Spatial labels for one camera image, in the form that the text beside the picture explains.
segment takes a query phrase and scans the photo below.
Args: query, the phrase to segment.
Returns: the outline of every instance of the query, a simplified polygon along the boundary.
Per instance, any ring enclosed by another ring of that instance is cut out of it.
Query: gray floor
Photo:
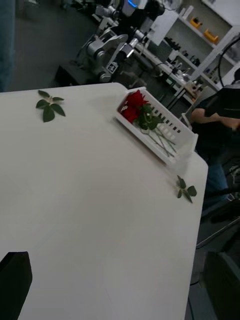
[[[73,8],[62,10],[54,1],[42,0],[39,7],[27,6],[16,18],[15,64],[9,91],[48,88],[59,64],[73,59],[83,43],[92,35],[97,25]],[[147,89],[156,97],[166,94],[166,105],[173,92],[146,74]],[[187,109],[184,100],[179,101],[173,113],[179,117]],[[220,229],[226,222],[200,225],[198,242]],[[219,251],[232,236],[234,228],[221,235],[199,252]],[[201,266],[196,255],[194,268]],[[189,308],[186,320],[190,320]]]

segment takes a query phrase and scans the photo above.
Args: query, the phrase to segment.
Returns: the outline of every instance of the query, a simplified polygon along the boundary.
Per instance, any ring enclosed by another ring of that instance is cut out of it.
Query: red rose
[[[137,90],[133,94],[130,94],[126,99],[126,104],[128,107],[141,108],[146,103],[148,103],[148,101],[144,100],[144,96],[139,90]]]
[[[139,117],[139,113],[139,109],[128,106],[127,109],[123,110],[121,114],[132,124],[134,120]]]

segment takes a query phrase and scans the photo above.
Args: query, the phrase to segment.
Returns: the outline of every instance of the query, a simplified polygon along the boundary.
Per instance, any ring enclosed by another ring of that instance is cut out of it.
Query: basket
[[[153,132],[148,131],[150,136],[141,130],[137,124],[130,123],[121,112],[126,109],[127,97],[139,90],[144,99],[149,102],[152,113],[160,116],[163,123],[159,123],[157,128],[167,138],[161,139],[163,146],[158,145],[155,141],[159,141],[159,137]],[[117,108],[115,117],[138,139],[140,139],[152,152],[154,152],[168,166],[174,166],[185,162],[191,153],[195,150],[198,135],[193,133],[178,118],[176,118],[168,109],[166,109],[159,101],[157,101],[145,87],[127,90],[126,96]]]

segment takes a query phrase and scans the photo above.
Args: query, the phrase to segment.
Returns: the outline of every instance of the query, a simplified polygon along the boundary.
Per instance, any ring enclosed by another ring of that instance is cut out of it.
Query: orange box
[[[205,32],[204,32],[204,36],[209,40],[211,41],[213,44],[216,44],[219,40],[219,36],[218,35],[213,35],[209,29],[207,29]]]
[[[194,21],[194,19],[195,19],[195,18],[192,18],[192,20],[190,21],[190,23],[191,23],[191,25],[193,25],[195,28],[198,29],[198,28],[202,25],[202,23],[201,23],[201,22],[196,23],[196,22]]]

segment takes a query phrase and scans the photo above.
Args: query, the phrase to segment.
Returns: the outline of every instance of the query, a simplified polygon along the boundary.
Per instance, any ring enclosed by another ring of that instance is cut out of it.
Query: jeans
[[[208,174],[206,179],[206,193],[221,191],[228,188],[224,169],[220,163],[211,164],[208,167]],[[217,203],[224,202],[228,195],[219,195],[209,198],[204,198],[203,209],[214,206]]]
[[[208,164],[208,174],[206,179],[205,194],[221,191],[228,188],[227,179],[225,177],[224,169],[222,165],[216,161],[216,158],[208,153],[204,148],[198,147],[198,154]],[[204,197],[203,210],[224,202],[228,198],[228,195],[219,195],[214,197]]]
[[[15,0],[0,0],[0,92],[7,90],[14,59]]]

